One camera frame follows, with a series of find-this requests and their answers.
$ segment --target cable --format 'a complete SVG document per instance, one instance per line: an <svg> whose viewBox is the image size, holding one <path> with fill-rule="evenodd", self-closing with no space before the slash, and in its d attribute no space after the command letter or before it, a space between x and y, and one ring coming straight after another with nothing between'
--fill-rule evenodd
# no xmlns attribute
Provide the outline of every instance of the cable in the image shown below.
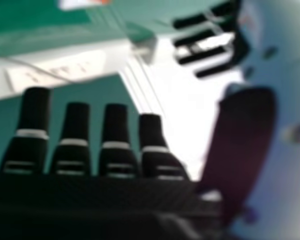
<svg viewBox="0 0 300 240"><path fill-rule="evenodd" d="M17 64L17 65L21 65L21 66L25 66L25 67L31 68L33 70L36 70L37 72L40 72L40 73L48 75L50 77L62 80L62 81L67 82L67 83L78 84L78 82L76 82L76 81L72 81L72 80L70 80L68 78L65 78L63 76L58 76L56 74L53 74L53 73L51 73L51 72L49 72L47 70L44 70L44 69L42 69L40 67L37 67L37 66L35 66L35 65L31 64L31 63L28 63L28 62L25 62L25 61L22 61L22 60L18 60L18 59L9 57L9 56L0 56L0 59L5 60L5 61L10 62L10 63L13 63L13 64Z"/></svg>

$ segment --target green surface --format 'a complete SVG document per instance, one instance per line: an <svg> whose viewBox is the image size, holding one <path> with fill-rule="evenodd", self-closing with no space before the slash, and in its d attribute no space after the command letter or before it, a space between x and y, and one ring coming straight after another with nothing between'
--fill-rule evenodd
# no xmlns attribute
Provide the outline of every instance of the green surface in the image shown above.
<svg viewBox="0 0 300 240"><path fill-rule="evenodd" d="M174 32L174 18L218 2L113 0L108 6L65 12L57 0L0 0L0 56L126 37L140 41Z"/></svg>
<svg viewBox="0 0 300 240"><path fill-rule="evenodd" d="M108 103L121 103L128 106L130 139L133 150L139 149L138 112L118 75L98 80L55 88L52 92L51 116L49 127L49 151L46 167L50 165L52 152L58 144L62 130L66 106L69 102L85 102L91 107L90 148L93 159L93 173L97 172L97 159L101 145L101 132L104 108ZM19 116L21 97L0 101L0 160L14 135Z"/></svg>

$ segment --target light blue robot body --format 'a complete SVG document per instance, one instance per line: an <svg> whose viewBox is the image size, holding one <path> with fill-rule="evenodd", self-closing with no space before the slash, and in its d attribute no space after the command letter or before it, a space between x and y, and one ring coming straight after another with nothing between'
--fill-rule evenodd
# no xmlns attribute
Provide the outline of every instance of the light blue robot body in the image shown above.
<svg viewBox="0 0 300 240"><path fill-rule="evenodd" d="M300 239L300 143L284 137L300 124L300 0L244 0L238 21L251 46L240 67L254 69L246 79L251 87L273 90L277 119L265 164L245 202L257 221L247 224L241 215L230 232L247 240ZM273 47L277 53L265 59Z"/></svg>

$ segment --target teal surface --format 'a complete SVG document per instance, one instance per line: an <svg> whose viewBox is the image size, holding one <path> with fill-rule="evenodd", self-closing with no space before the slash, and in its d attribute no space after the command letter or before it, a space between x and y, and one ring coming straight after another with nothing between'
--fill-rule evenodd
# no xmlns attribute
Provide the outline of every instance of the teal surface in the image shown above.
<svg viewBox="0 0 300 240"><path fill-rule="evenodd" d="M172 20L222 0L113 0L62 11L57 0L0 0L0 56L172 33Z"/></svg>
<svg viewBox="0 0 300 240"><path fill-rule="evenodd" d="M128 106L130 140L133 150L138 152L138 112L118 75L100 78L88 83L58 87L52 91L49 127L49 150L46 170L50 165L54 148L58 144L62 130L66 106L69 102L90 104L90 149L93 173L97 172L97 160L101 145L104 108L108 103L121 103ZM0 101L0 160L14 135L20 109L21 97Z"/></svg>

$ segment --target white and orange object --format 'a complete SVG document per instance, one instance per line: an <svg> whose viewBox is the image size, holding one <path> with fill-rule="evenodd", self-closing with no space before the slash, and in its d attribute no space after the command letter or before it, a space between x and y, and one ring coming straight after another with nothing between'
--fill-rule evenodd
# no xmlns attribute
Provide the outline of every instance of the white and orange object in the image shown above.
<svg viewBox="0 0 300 240"><path fill-rule="evenodd" d="M59 0L59 8L63 11L108 5L111 0Z"/></svg>

